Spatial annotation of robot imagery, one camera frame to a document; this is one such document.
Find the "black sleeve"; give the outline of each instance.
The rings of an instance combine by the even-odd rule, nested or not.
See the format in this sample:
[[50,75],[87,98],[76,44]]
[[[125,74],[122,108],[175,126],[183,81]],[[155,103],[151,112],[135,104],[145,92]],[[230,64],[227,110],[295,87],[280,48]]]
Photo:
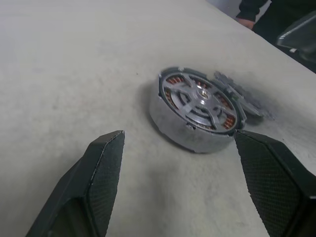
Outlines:
[[256,15],[267,1],[268,0],[242,0],[239,5],[240,13],[237,15],[237,18],[256,21]]

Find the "black clothing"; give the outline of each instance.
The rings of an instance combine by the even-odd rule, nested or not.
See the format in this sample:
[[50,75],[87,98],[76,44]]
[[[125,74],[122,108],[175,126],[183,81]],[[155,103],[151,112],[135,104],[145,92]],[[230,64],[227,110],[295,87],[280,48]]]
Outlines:
[[[256,15],[267,0],[242,0],[237,18],[255,21]],[[302,59],[299,52],[291,53],[289,48],[276,45],[279,35],[308,13],[316,10],[316,0],[272,0],[265,14],[253,27],[253,32],[316,73],[316,63]]]

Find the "person's hand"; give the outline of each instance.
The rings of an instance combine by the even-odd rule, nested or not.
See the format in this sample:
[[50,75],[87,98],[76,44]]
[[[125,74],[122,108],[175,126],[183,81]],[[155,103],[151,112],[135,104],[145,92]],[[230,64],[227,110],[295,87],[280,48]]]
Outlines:
[[245,20],[245,19],[240,19],[240,18],[236,18],[236,20],[242,24],[243,26],[247,27],[248,29],[251,29],[253,28],[253,25],[255,24],[255,22],[253,21],[249,21],[249,20]]

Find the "white table surface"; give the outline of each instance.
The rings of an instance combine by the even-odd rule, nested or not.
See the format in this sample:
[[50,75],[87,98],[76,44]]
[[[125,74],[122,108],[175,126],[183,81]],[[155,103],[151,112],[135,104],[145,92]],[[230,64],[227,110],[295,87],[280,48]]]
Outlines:
[[0,236],[24,236],[98,136],[126,140],[110,237],[267,237],[236,145],[194,155],[148,120],[160,70],[218,70],[269,108],[246,129],[316,173],[316,76],[204,0],[0,1]]

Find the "dark object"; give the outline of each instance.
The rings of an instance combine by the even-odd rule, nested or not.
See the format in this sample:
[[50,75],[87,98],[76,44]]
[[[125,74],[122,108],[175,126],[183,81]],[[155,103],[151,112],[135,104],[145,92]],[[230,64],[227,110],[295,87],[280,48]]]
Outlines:
[[93,141],[60,179],[27,237],[104,237],[117,194],[124,132]]
[[282,143],[239,130],[249,193],[271,237],[316,236],[316,177]]
[[295,48],[303,59],[316,63],[316,11],[288,27],[278,37],[277,44]]

